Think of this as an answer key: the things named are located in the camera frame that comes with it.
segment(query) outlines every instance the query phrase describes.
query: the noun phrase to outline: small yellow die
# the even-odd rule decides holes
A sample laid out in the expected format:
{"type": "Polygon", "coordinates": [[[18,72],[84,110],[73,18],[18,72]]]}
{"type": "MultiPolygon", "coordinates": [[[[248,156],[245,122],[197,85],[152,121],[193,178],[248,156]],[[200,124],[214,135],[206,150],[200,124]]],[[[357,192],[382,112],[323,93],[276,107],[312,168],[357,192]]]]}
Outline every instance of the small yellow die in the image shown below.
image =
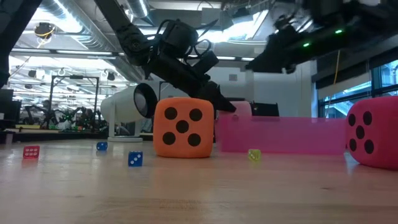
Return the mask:
{"type": "Polygon", "coordinates": [[[248,158],[251,161],[260,161],[261,160],[261,151],[258,149],[249,149],[248,158]]]}

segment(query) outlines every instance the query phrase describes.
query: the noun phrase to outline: black robotic arm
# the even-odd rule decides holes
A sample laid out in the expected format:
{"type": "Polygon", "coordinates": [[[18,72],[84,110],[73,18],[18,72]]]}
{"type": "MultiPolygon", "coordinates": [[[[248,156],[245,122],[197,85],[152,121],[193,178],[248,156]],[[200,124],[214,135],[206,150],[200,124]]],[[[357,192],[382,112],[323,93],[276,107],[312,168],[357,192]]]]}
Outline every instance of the black robotic arm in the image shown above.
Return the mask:
{"type": "Polygon", "coordinates": [[[8,56],[42,0],[0,1],[0,88],[10,77],[8,56]]]}
{"type": "Polygon", "coordinates": [[[211,50],[199,54],[195,58],[199,61],[194,66],[180,61],[191,59],[189,53],[199,43],[196,29],[178,20],[166,20],[154,39],[148,40],[129,21],[116,0],[95,0],[95,3],[118,37],[130,63],[141,66],[146,78],[153,73],[190,97],[210,101],[216,110],[235,111],[236,108],[221,94],[220,86],[205,74],[218,63],[211,50]],[[167,26],[163,34],[159,34],[165,23],[167,26]]]}
{"type": "Polygon", "coordinates": [[[296,65],[340,49],[356,50],[367,47],[398,33],[398,1],[388,0],[377,6],[357,0],[304,0],[303,7],[315,24],[311,32],[298,32],[287,16],[274,24],[278,33],[269,36],[262,54],[246,65],[254,72],[286,73],[296,65]],[[323,4],[336,6],[322,14],[323,4]]]}

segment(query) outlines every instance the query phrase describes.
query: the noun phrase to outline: small blue die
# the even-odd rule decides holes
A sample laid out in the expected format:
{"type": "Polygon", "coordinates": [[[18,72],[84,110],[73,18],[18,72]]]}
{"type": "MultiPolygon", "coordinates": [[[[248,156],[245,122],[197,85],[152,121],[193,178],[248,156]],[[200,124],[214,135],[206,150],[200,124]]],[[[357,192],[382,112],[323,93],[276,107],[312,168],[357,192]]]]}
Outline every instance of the small blue die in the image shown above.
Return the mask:
{"type": "Polygon", "coordinates": [[[129,166],[137,167],[142,166],[144,155],[141,151],[129,152],[129,166]]]}
{"type": "Polygon", "coordinates": [[[97,150],[99,151],[105,151],[108,148],[108,143],[107,142],[99,142],[97,143],[97,150]]]}

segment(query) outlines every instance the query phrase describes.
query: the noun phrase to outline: pink translucent box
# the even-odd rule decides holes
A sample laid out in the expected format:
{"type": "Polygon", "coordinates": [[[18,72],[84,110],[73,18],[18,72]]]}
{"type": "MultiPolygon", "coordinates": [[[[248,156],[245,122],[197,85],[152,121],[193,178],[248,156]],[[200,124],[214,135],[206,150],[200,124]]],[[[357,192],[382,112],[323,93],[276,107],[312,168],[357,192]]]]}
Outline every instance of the pink translucent box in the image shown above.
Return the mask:
{"type": "Polygon", "coordinates": [[[235,113],[220,112],[215,123],[216,145],[223,152],[344,153],[345,119],[251,116],[248,102],[234,105],[235,113]]]}

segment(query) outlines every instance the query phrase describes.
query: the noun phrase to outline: pipe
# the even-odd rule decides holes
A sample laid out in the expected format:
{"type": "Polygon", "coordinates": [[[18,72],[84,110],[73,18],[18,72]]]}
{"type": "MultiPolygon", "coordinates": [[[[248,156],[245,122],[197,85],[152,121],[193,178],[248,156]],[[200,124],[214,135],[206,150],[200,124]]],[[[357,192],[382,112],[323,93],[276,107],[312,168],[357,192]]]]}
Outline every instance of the pipe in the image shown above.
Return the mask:
{"type": "Polygon", "coordinates": [[[127,0],[131,14],[137,18],[148,16],[150,8],[147,0],[127,0]]]}
{"type": "MultiPolygon", "coordinates": [[[[89,16],[74,0],[43,0],[39,9],[50,13],[59,21],[59,28],[65,32],[81,32],[85,36],[72,37],[88,50],[115,51],[117,48],[100,31],[89,16]]],[[[130,82],[140,82],[142,75],[137,67],[133,67],[125,58],[117,57],[106,60],[116,67],[116,70],[130,82]]]]}
{"type": "Polygon", "coordinates": [[[154,26],[152,19],[149,17],[150,6],[147,0],[126,0],[127,6],[131,14],[142,19],[144,22],[154,26]]]}

